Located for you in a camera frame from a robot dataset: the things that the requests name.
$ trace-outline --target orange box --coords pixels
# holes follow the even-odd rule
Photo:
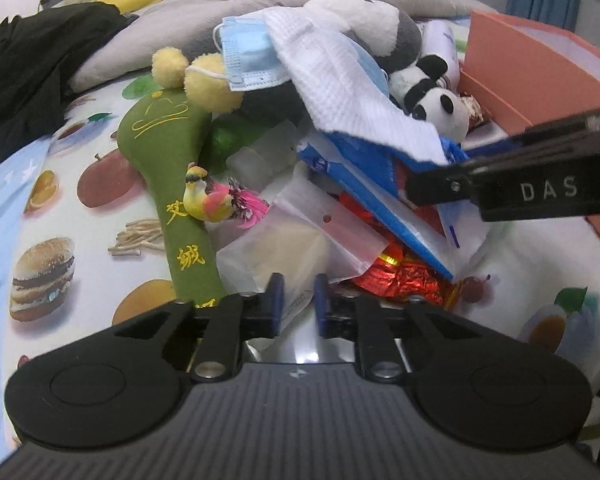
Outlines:
[[[600,108],[600,50],[561,28],[474,11],[458,90],[517,135]],[[587,219],[600,237],[600,216]]]

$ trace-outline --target blue face mask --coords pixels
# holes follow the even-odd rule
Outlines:
[[[389,95],[389,78],[384,70],[382,70],[376,60],[371,57],[364,48],[359,46],[355,41],[350,38],[344,37],[345,40],[352,44],[353,48],[358,53],[358,63],[362,67],[362,70],[369,76],[372,83],[375,84],[378,89],[386,96]]]
[[[224,70],[233,91],[278,86],[291,78],[262,20],[224,18],[219,29]]]

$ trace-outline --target apple print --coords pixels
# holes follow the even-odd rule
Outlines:
[[[462,281],[462,299],[467,303],[478,303],[484,297],[484,284],[491,279],[488,274],[483,280],[475,276],[469,276]]]
[[[101,157],[82,172],[78,180],[77,195],[85,206],[100,207],[123,196],[142,179],[128,160],[113,150]]]

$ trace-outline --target yellow embroidered text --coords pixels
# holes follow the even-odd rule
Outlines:
[[[176,257],[178,259],[178,263],[180,264],[180,270],[187,269],[193,264],[205,264],[205,259],[198,252],[197,245],[188,245],[186,251],[180,249],[180,252]]]
[[[173,102],[169,98],[163,97],[162,99],[159,99],[158,101],[153,101],[151,104],[149,104],[147,109],[144,111],[144,114],[147,115],[149,113],[149,109],[151,108],[151,106],[153,104],[156,104],[159,101],[168,101],[171,104],[173,104]],[[180,103],[178,105],[175,105],[173,107],[173,110],[174,110],[173,114],[167,114],[162,117],[157,117],[151,121],[145,121],[145,120],[141,119],[141,120],[133,123],[131,125],[131,129],[134,132],[138,132],[138,134],[134,136],[134,139],[137,139],[142,134],[144,134],[145,131],[150,130],[151,128],[153,128],[154,126],[157,126],[158,124],[163,124],[168,121],[178,121],[178,120],[189,119],[189,116],[186,115],[186,113],[189,111],[189,105],[187,105],[186,103]]]
[[[209,301],[203,303],[202,305],[196,305],[196,308],[207,308],[209,306],[216,306],[216,298],[211,298]]]
[[[169,218],[167,225],[169,225],[176,216],[189,216],[189,213],[182,211],[180,206],[184,206],[184,202],[181,202],[180,200],[176,200],[173,204],[167,204],[167,213],[171,213],[171,218]]]

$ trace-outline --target panda plush toy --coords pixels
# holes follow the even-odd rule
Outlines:
[[[469,110],[454,92],[438,85],[447,69],[440,56],[423,56],[390,75],[389,93],[405,114],[429,121],[442,137],[462,142],[469,130]]]

